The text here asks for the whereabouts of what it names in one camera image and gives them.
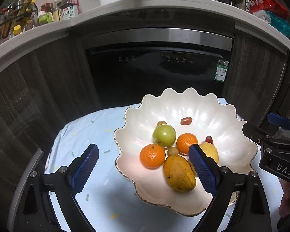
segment green apple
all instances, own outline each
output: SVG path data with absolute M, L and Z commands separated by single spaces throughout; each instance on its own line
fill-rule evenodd
M 173 145 L 176 140 L 175 129 L 170 125 L 160 125 L 156 127 L 152 133 L 152 139 L 163 148 L 168 148 Z

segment white scalloped bowl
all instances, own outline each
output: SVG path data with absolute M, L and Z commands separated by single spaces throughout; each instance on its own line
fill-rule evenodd
M 192 123 L 181 125 L 180 120 L 184 117 L 192 117 Z M 193 88 L 183 93 L 167 88 L 159 97 L 145 95 L 140 107 L 128 108 L 124 127 L 114 132 L 120 150 L 115 165 L 133 182 L 137 195 L 146 203 L 166 206 L 185 216 L 196 216 L 208 207 L 212 199 L 197 177 L 194 190 L 179 193 L 167 185 L 163 166 L 150 170 L 141 164 L 139 153 L 144 146 L 153 143 L 152 133 L 161 120 L 174 127 L 176 137 L 193 133 L 202 143 L 210 135 L 218 150 L 220 166 L 227 166 L 234 173 L 248 174 L 252 170 L 251 161 L 258 147 L 244 136 L 242 127 L 246 121 L 237 119 L 233 105 L 223 106 L 214 94 L 200 96 Z M 236 197 L 234 193 L 230 204 L 236 201 Z

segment orange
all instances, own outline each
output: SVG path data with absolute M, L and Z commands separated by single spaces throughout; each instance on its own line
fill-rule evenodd
M 140 161 L 146 168 L 158 168 L 163 164 L 164 160 L 165 150 L 157 144 L 144 146 L 140 152 Z
M 180 153 L 187 155 L 189 147 L 193 144 L 199 144 L 197 137 L 191 133 L 184 133 L 177 138 L 176 147 Z

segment red plastic bag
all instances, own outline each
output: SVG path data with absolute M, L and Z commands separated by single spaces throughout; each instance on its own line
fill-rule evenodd
M 250 3 L 250 12 L 254 13 L 258 10 L 267 10 L 286 19 L 290 16 L 288 10 L 276 0 L 252 0 Z

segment human hand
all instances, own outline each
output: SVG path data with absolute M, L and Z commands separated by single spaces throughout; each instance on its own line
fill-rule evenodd
M 281 199 L 281 205 L 279 207 L 279 215 L 284 218 L 290 215 L 290 182 L 283 181 L 282 189 L 284 191 L 284 195 Z

